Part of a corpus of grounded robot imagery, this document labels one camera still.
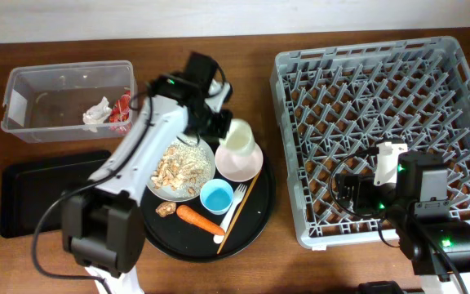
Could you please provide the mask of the cream plastic cup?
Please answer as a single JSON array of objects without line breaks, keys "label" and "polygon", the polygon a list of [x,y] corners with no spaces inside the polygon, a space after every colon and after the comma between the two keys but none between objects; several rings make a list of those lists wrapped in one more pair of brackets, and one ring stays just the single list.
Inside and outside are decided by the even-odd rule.
[{"label": "cream plastic cup", "polygon": [[219,140],[220,145],[237,156],[249,156],[255,149],[255,138],[251,125],[240,118],[231,120],[225,138]]}]

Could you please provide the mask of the pink bowl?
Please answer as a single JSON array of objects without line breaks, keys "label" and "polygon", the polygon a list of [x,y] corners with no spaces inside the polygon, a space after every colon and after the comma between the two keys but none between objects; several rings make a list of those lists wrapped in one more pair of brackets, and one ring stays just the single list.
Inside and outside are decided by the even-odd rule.
[{"label": "pink bowl", "polygon": [[215,166],[221,176],[233,182],[254,178],[264,165],[264,153],[257,143],[243,156],[219,144],[215,151]]}]

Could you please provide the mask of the light blue plastic cup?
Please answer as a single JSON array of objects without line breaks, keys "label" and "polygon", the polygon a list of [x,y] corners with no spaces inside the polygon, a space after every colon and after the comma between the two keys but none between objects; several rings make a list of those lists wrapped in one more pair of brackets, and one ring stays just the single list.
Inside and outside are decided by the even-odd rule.
[{"label": "light blue plastic cup", "polygon": [[201,188],[202,206],[214,215],[223,215],[233,203],[233,188],[222,179],[207,181]]}]

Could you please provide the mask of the red snack wrapper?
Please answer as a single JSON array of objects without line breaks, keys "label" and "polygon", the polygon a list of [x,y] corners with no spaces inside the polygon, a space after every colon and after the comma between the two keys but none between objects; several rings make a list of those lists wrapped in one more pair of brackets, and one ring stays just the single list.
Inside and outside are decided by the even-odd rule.
[{"label": "red snack wrapper", "polygon": [[[112,112],[109,116],[110,123],[124,123],[130,116],[131,91],[126,90],[125,93],[115,102]],[[131,129],[130,123],[121,126],[111,127],[111,129],[119,134],[127,134]]]}]

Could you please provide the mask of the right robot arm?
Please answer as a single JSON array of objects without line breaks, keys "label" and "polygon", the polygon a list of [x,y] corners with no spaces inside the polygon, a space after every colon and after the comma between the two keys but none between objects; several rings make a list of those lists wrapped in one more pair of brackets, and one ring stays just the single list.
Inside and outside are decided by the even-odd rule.
[{"label": "right robot arm", "polygon": [[470,224],[450,216],[442,157],[376,156],[372,175],[332,172],[331,198],[356,217],[390,223],[424,293],[470,293]]}]

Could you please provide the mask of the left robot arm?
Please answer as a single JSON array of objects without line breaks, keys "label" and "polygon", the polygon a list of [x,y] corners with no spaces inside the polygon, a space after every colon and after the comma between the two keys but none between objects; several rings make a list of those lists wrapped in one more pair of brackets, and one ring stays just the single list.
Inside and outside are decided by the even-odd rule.
[{"label": "left robot arm", "polygon": [[202,73],[163,74],[148,85],[140,116],[111,157],[86,183],[63,192],[43,214],[32,241],[59,209],[63,249],[100,293],[140,293],[135,269],[144,241],[140,203],[148,176],[179,135],[224,138],[232,113],[223,109],[229,82]]}]

